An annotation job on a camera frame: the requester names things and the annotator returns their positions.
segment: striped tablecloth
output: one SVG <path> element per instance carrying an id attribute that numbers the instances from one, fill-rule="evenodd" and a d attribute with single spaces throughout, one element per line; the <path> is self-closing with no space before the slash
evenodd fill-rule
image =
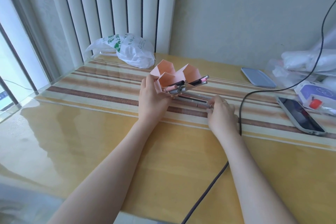
<path id="1" fill-rule="evenodd" d="M 62 78 L 36 97 L 39 101 L 59 103 L 91 110 L 137 116 L 140 83 L 150 69 L 105 61 L 102 56 L 90 60 L 82 67 Z M 208 96 L 221 95 L 236 107 L 250 91 L 259 88 L 251 84 L 221 78 L 209 78 L 208 84 L 192 92 Z M 336 150 L 336 126 L 332 118 L 311 112 L 328 132 L 317 137 L 300 132 L 276 103 L 274 93 L 258 93 L 245 101 L 242 111 L 243 135 L 284 143 Z M 294 98 L 292 90 L 277 93 Z M 164 122 L 209 129 L 207 113 L 203 109 L 172 103 Z"/>

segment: table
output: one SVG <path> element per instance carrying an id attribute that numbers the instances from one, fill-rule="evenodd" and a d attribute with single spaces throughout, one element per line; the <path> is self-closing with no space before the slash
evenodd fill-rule
<path id="1" fill-rule="evenodd" d="M 162 59 L 209 74 L 209 83 L 196 90 L 220 94 L 236 107 L 257 89 L 237 66 L 156 54 L 156 64 Z M 99 56 L 43 90 L 0 123 L 0 182 L 66 198 L 137 120 L 139 85 L 148 72 Z M 255 94 L 244 104 L 243 137 L 300 223 L 335 223 L 336 126 L 312 116 L 326 137 L 300 133 L 271 94 Z M 203 110 L 174 104 L 144 147 L 122 211 L 180 223 L 226 161 Z M 244 223 L 229 168 L 190 223 Z"/>

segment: white plastic bag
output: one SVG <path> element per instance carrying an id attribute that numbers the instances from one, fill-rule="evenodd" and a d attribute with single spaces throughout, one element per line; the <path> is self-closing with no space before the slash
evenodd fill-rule
<path id="1" fill-rule="evenodd" d="M 127 64 L 138 68 L 149 68 L 155 62 L 153 45 L 130 33 L 100 38 L 90 44 L 85 51 L 93 49 L 94 54 L 118 56 Z"/>
<path id="2" fill-rule="evenodd" d="M 283 68 L 297 71 L 312 71 L 320 51 L 284 52 Z M 336 69 L 336 50 L 323 49 L 315 72 Z"/>

